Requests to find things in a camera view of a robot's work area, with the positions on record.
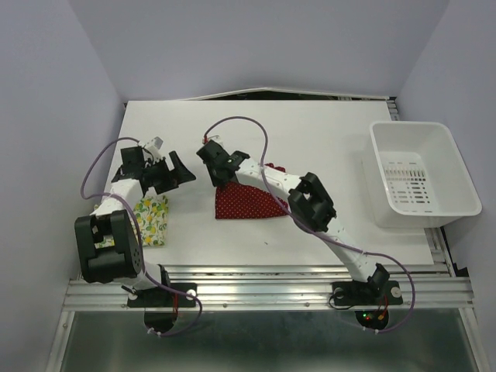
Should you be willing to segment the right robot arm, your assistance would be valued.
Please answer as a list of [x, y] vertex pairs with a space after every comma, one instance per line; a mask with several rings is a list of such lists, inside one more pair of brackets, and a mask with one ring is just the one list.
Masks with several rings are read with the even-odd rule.
[[348, 232], [338, 221], [333, 200], [315, 174], [288, 174], [258, 163], [244, 152], [228, 153], [212, 139], [203, 144], [197, 155], [216, 187], [233, 181], [268, 192], [298, 228], [319, 238], [340, 259], [361, 300], [374, 302], [384, 294], [388, 271], [352, 246]]

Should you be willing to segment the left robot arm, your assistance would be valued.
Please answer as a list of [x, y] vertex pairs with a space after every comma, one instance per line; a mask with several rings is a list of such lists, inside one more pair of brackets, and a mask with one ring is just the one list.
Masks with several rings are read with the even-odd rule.
[[146, 291], [155, 305], [165, 305], [173, 288], [161, 265], [145, 261], [133, 208], [148, 191], [162, 195], [196, 176], [176, 152], [165, 157], [155, 146], [124, 148], [121, 159], [101, 204], [74, 223], [82, 277], [88, 283], [119, 283], [131, 291]]

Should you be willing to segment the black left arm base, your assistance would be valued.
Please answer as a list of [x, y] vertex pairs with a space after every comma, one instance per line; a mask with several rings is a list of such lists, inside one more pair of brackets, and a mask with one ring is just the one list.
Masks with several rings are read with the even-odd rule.
[[198, 285], [193, 282], [172, 284], [172, 292], [161, 288], [138, 291], [125, 285], [121, 289], [127, 292], [127, 307], [142, 309], [143, 323], [148, 334], [157, 337], [172, 337], [185, 334], [198, 321], [202, 310], [187, 325], [179, 324], [180, 310], [195, 308], [198, 304], [193, 298], [197, 296]]

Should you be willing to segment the red polka dot skirt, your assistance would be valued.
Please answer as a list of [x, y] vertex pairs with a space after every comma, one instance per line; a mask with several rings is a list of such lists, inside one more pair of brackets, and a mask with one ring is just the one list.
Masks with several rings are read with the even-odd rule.
[[276, 202], [264, 187], [260, 165], [252, 160], [242, 163], [235, 177], [215, 191], [215, 218], [218, 220], [273, 219], [284, 217], [288, 203]]

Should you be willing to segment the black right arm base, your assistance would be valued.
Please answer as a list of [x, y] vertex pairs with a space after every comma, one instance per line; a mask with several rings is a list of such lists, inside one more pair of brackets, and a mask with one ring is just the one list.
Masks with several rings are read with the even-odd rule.
[[335, 281], [331, 283], [328, 304], [335, 310], [355, 310], [358, 323], [365, 329], [384, 331], [389, 323], [389, 307], [402, 305], [399, 283], [388, 281], [379, 294], [372, 294], [365, 283]]

